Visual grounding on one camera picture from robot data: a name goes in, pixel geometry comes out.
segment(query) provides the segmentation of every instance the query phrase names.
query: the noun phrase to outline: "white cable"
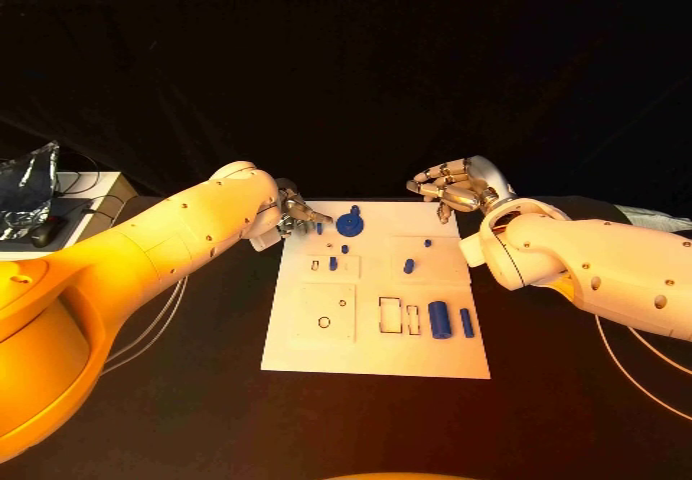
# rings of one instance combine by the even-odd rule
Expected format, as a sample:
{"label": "white cable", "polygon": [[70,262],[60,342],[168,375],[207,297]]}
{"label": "white cable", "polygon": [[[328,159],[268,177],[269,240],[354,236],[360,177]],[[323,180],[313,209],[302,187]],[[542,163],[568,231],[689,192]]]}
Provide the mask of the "white cable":
{"label": "white cable", "polygon": [[659,350],[656,350],[656,347],[644,340],[644,337],[641,337],[641,335],[638,334],[638,332],[631,328],[631,327],[627,327],[630,329],[630,332],[634,334],[634,336],[638,338],[638,341],[646,345],[646,347],[648,348],[648,350],[677,369],[677,370],[682,370],[684,373],[689,373],[692,375],[692,370],[689,370],[689,368],[684,368],[679,363],[676,363],[673,360],[670,360],[669,357],[666,357]]}
{"label": "white cable", "polygon": [[187,286],[187,277],[183,278],[181,280],[183,286],[180,289],[180,295],[177,296],[177,301],[176,305],[173,307],[173,311],[170,312],[168,318],[165,320],[165,323],[163,324],[161,329],[158,330],[157,334],[154,335],[154,338],[148,341],[148,343],[144,345],[142,349],[129,357],[127,357],[124,360],[121,360],[115,365],[109,366],[102,372],[101,375],[105,375],[109,371],[115,370],[119,366],[122,366],[129,360],[134,360],[148,349],[148,347],[153,345],[158,337],[161,336],[161,333],[164,332],[170,321],[173,320],[173,316],[176,315],[177,307],[180,305],[180,300],[183,299],[183,294],[184,294],[184,287]]}
{"label": "white cable", "polygon": [[165,305],[163,306],[163,309],[161,309],[158,315],[155,316],[151,324],[148,325],[147,329],[144,330],[144,332],[141,332],[141,335],[115,353],[112,353],[108,356],[108,358],[105,359],[106,363],[115,357],[119,357],[119,355],[122,355],[141,342],[141,339],[148,335],[148,332],[151,332],[151,329],[155,327],[155,324],[161,320],[163,315],[165,314],[165,311],[168,310],[170,304],[173,303],[173,299],[176,298],[177,292],[180,291],[180,286],[183,284],[183,280],[184,280],[184,278],[181,280],[178,280],[178,282],[176,284],[176,289],[173,290],[173,293],[170,294],[168,301],[165,302]]}
{"label": "white cable", "polygon": [[620,371],[624,373],[624,376],[628,378],[630,382],[634,384],[634,386],[644,392],[646,396],[664,408],[667,408],[673,413],[676,413],[682,418],[686,420],[692,421],[692,417],[682,413],[679,410],[676,410],[667,403],[660,400],[651,392],[637,383],[634,378],[631,378],[631,375],[628,374],[627,370],[624,369],[622,365],[620,364],[615,354],[612,353],[612,350],[610,348],[608,344],[608,339],[605,338],[605,334],[602,333],[602,327],[601,327],[601,319],[598,318],[598,315],[595,315],[595,324],[598,326],[598,332],[601,333],[601,339],[602,339],[602,344],[605,345],[605,349],[608,350],[610,353],[610,358],[612,358],[612,361],[615,362],[617,368],[620,368]]}

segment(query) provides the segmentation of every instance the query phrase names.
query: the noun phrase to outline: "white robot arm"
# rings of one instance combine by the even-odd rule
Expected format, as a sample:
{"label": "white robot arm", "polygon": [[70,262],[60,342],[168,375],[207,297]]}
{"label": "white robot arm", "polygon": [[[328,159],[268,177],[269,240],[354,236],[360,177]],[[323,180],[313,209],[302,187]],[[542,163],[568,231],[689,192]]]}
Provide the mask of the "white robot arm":
{"label": "white robot arm", "polygon": [[425,170],[408,189],[451,209],[486,214],[460,242],[468,265],[487,263],[500,285],[556,290],[573,305],[660,335],[692,340],[692,244],[682,236],[602,220],[571,221],[517,198],[490,161],[474,156]]}

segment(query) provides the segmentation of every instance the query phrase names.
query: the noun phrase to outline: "black tabletop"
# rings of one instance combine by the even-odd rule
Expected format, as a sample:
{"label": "black tabletop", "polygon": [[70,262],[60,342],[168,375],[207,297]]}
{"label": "black tabletop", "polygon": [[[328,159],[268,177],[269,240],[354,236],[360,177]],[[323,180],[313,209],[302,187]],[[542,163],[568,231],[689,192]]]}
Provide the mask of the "black tabletop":
{"label": "black tabletop", "polygon": [[[131,200],[124,217],[154,201]],[[599,202],[550,202],[572,218],[625,222]],[[467,235],[480,215],[457,222]],[[190,276],[160,340],[102,377],[57,432],[0,465],[0,478],[692,476],[692,422],[617,370],[592,315],[548,289],[506,291],[484,266],[471,280],[491,380],[261,371],[279,261],[281,245],[256,253],[243,241]],[[135,313],[119,343],[167,295]],[[692,412],[692,378],[621,326],[604,328],[640,382]],[[653,341],[690,360],[690,344]]]}

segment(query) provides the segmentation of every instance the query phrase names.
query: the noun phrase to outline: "black device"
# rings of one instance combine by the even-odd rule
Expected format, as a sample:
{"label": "black device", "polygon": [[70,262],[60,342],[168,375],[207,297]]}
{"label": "black device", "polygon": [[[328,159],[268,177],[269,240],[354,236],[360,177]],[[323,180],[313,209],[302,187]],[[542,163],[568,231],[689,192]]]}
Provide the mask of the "black device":
{"label": "black device", "polygon": [[66,223],[65,218],[56,215],[46,218],[46,221],[30,232],[31,245],[36,248],[44,248],[50,244]]}

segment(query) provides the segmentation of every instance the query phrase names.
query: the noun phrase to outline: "blue disc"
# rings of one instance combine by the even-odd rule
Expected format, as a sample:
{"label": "blue disc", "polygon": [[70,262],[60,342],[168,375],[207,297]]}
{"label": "blue disc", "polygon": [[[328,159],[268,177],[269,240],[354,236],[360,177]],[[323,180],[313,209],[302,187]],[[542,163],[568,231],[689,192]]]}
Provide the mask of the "blue disc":
{"label": "blue disc", "polygon": [[338,217],[336,231],[344,237],[354,237],[363,231],[363,219],[360,218],[360,209],[356,205],[350,207],[350,213]]}

